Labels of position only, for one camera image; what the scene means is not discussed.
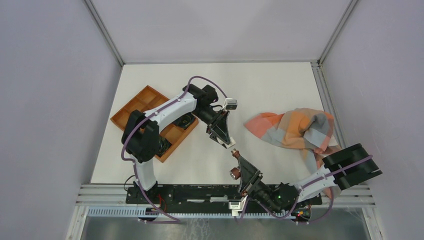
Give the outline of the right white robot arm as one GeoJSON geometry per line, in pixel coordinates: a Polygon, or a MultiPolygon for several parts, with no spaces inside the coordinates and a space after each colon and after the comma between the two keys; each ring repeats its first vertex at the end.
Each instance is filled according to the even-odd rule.
{"type": "Polygon", "coordinates": [[[372,155],[358,143],[326,156],[323,165],[310,176],[296,183],[280,183],[272,189],[262,181],[262,172],[238,150],[233,149],[231,153],[238,163],[230,171],[231,177],[240,181],[238,193],[271,213],[295,210],[327,188],[346,190],[383,173],[372,155]]]}

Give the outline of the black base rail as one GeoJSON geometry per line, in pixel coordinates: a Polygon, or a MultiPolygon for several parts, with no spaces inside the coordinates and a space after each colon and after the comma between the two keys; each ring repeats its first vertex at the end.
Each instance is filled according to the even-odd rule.
{"type": "MultiPolygon", "coordinates": [[[[236,185],[173,185],[160,184],[147,191],[152,203],[169,214],[229,214],[229,201],[240,200],[236,185]]],[[[148,205],[140,188],[128,187],[126,204],[148,205]]],[[[322,205],[321,194],[297,204],[297,208],[308,205],[322,205]]],[[[245,213],[267,213],[256,201],[249,200],[245,213]]]]}

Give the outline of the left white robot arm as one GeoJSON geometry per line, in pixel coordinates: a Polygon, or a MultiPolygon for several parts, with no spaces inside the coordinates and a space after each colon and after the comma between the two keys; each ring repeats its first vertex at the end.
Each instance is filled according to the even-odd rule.
{"type": "Polygon", "coordinates": [[[189,84],[179,95],[156,108],[130,113],[121,138],[121,158],[132,162],[135,181],[140,187],[138,197],[144,203],[154,202],[158,195],[152,159],[160,149],[160,133],[183,115],[192,114],[204,122],[209,138],[224,148],[235,145],[228,130],[228,116],[230,111],[237,109],[238,102],[227,97],[221,109],[215,111],[212,104],[217,100],[214,87],[199,88],[189,84]]]}

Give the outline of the orange compartment tray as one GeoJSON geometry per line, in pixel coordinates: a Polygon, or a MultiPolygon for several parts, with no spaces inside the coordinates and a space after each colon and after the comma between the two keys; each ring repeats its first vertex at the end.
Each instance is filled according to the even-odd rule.
{"type": "MultiPolygon", "coordinates": [[[[132,111],[139,110],[140,112],[145,112],[159,107],[168,100],[169,99],[166,96],[147,85],[119,111],[117,111],[110,120],[116,127],[123,131],[132,111]]],[[[159,150],[157,155],[155,155],[155,158],[162,163],[165,162],[166,159],[184,141],[184,139],[193,131],[198,123],[199,120],[193,114],[187,113],[167,125],[160,132],[159,150]]]]}

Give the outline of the brown water faucet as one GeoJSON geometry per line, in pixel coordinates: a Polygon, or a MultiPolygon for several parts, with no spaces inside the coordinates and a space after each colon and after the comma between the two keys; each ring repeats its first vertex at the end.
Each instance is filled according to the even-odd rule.
{"type": "Polygon", "coordinates": [[[240,162],[239,162],[240,152],[237,149],[233,148],[231,150],[231,155],[237,160],[237,165],[233,167],[229,171],[229,173],[233,180],[238,180],[241,177],[241,169],[240,169],[240,162]]]}

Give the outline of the aluminium frame rail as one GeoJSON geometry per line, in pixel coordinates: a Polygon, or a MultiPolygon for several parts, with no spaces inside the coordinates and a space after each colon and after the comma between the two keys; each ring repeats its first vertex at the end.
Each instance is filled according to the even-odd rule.
{"type": "MultiPolygon", "coordinates": [[[[178,219],[229,219],[229,202],[240,200],[236,185],[160,184],[151,191],[151,201],[164,212],[178,219]]],[[[360,220],[372,240],[379,236],[375,201],[367,185],[342,191],[334,200],[333,210],[358,210],[360,220]]],[[[154,219],[153,212],[138,188],[130,184],[83,184],[68,227],[66,239],[80,240],[87,217],[123,217],[154,219]]]]}

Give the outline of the orange grey checkered cloth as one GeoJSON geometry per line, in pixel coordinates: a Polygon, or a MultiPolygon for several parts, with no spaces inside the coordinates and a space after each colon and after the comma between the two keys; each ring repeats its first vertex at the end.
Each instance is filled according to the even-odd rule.
{"type": "Polygon", "coordinates": [[[310,173],[324,164],[325,157],[342,149],[334,137],[334,116],[322,110],[296,108],[282,114],[263,112],[246,121],[244,127],[271,145],[299,150],[310,173]]]}

